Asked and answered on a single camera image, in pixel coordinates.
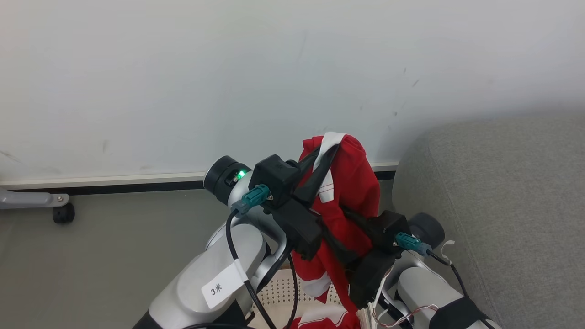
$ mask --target robotic arm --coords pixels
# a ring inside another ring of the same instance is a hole
[[[260,291],[281,267],[292,250],[306,259],[314,257],[321,241],[329,244],[341,264],[348,270],[349,295],[358,308],[373,302],[386,272],[382,295],[376,301],[393,318],[407,316],[403,328],[427,329],[434,311],[426,309],[410,316],[421,306],[443,306],[462,297],[440,276],[427,268],[413,252],[397,243],[400,233],[414,235],[431,248],[444,239],[440,224],[432,217],[418,214],[410,222],[402,215],[385,211],[381,216],[366,220],[345,209],[346,217],[354,221],[371,239],[373,249],[362,258],[348,251],[320,225],[320,216],[311,210],[321,182],[329,170],[337,147],[329,149],[310,178],[299,186],[301,178],[311,169],[318,149],[300,162],[283,161],[272,155],[251,170],[229,156],[220,158],[207,172],[204,187],[229,208],[241,207],[241,200],[257,189],[267,187],[267,197],[246,211],[235,211],[231,221],[231,238],[238,252],[241,270],[255,292]],[[230,280],[218,278],[233,265],[228,248],[225,224],[210,238],[206,250],[196,256],[173,281],[155,298],[146,314],[134,329],[185,329],[245,327],[245,314],[252,298],[241,286],[231,293]],[[263,234],[276,241],[272,252]],[[209,307],[206,293],[221,296],[221,301]],[[470,328],[488,328],[480,322]]]

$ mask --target cable label tag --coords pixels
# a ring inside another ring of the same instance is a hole
[[[229,298],[238,288],[244,285],[242,275],[237,264],[231,263],[224,268],[209,283],[201,287],[201,293],[207,302],[209,309],[213,309]]]

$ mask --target black cable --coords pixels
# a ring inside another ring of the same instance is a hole
[[[459,272],[457,271],[457,269],[455,268],[455,265],[453,265],[453,262],[447,262],[446,260],[440,258],[439,256],[437,256],[434,252],[432,252],[431,250],[427,250],[426,253],[433,257],[434,259],[436,259],[437,261],[439,261],[441,264],[443,265],[447,265],[451,267],[451,270],[453,270],[453,273],[455,273],[455,277],[457,278],[457,281],[459,281],[459,286],[461,286],[461,291],[463,292],[463,295],[465,297],[469,297],[469,294],[467,294],[467,290],[465,289],[465,285],[463,285],[463,280],[461,279],[461,276],[459,275]],[[481,321],[481,323],[483,323],[486,327],[488,327],[488,329],[495,329],[491,324],[489,324],[486,319],[481,318],[479,319]]]
[[[292,313],[291,317],[288,319],[287,326],[284,329],[289,329],[293,324],[294,317],[297,315],[297,306],[298,306],[298,283],[297,283],[297,271],[294,269],[293,257],[288,254],[288,262],[291,264],[291,271],[292,271],[292,279],[293,279],[293,287],[294,287],[294,302],[292,303]]]
[[[245,325],[239,324],[226,324],[226,323],[198,323],[192,324],[183,329],[199,329],[199,328],[222,328],[222,329],[254,329]]]
[[[236,252],[236,247],[233,245],[233,240],[232,240],[232,220],[237,213],[238,213],[237,209],[232,211],[232,213],[229,214],[228,220],[225,223],[225,237],[228,240],[229,252],[232,254],[232,258],[234,261],[236,259],[238,259],[238,253]],[[268,327],[270,327],[270,329],[276,329],[276,326],[272,322],[272,319],[268,315],[268,312],[266,312],[266,310],[264,309],[264,306],[262,306],[262,303],[258,299],[258,295],[254,291],[254,287],[252,287],[250,280],[246,279],[246,281],[244,281],[244,285],[246,286],[246,290],[248,290],[250,297],[252,297],[252,301],[254,301],[254,304],[258,308],[258,311],[260,312],[260,314],[264,318],[264,321],[266,321],[266,324],[268,324]]]

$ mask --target perforated white basket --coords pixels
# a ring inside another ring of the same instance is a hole
[[[277,328],[284,328],[290,318],[291,312],[293,311],[294,302],[294,285],[293,285],[293,272],[290,269],[280,269],[276,272],[274,277],[260,293],[258,298],[260,302],[268,312],[268,315],[274,322]],[[315,300],[311,296],[307,296],[303,292],[302,283],[297,277],[298,282],[298,307],[295,318],[301,317],[305,310],[319,307],[323,304],[320,301]],[[341,305],[339,297],[333,285],[329,288],[329,294],[327,296],[327,304]],[[252,311],[256,313],[256,317],[250,323],[250,326],[257,329],[268,328],[266,322],[258,312],[255,305],[252,306]],[[367,316],[367,309],[360,310],[357,313],[360,319],[361,327],[366,329],[368,326],[369,318]]]

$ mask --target white fabric stripe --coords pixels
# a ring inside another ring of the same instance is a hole
[[[302,290],[309,296],[317,298],[329,290],[331,278],[327,272],[323,273],[319,279],[303,281],[301,280]]]
[[[314,307],[305,311],[301,317],[301,321],[298,323],[298,327],[300,328],[307,323],[322,321],[326,318],[330,319],[331,322],[337,325],[341,322],[346,313],[347,311],[343,307],[335,304],[325,304],[323,306]]]
[[[326,132],[323,136],[323,140],[321,141],[321,148],[319,149],[319,155],[315,159],[315,163],[313,164],[313,171],[319,166],[321,162],[321,158],[323,155],[333,147],[333,145],[337,145],[341,143],[341,140],[345,136],[345,133],[339,132]],[[319,198],[321,202],[327,203],[333,201],[334,193],[333,193],[333,176],[331,175],[331,169],[327,171],[327,175],[323,179],[323,183],[321,183],[321,188],[319,189]]]

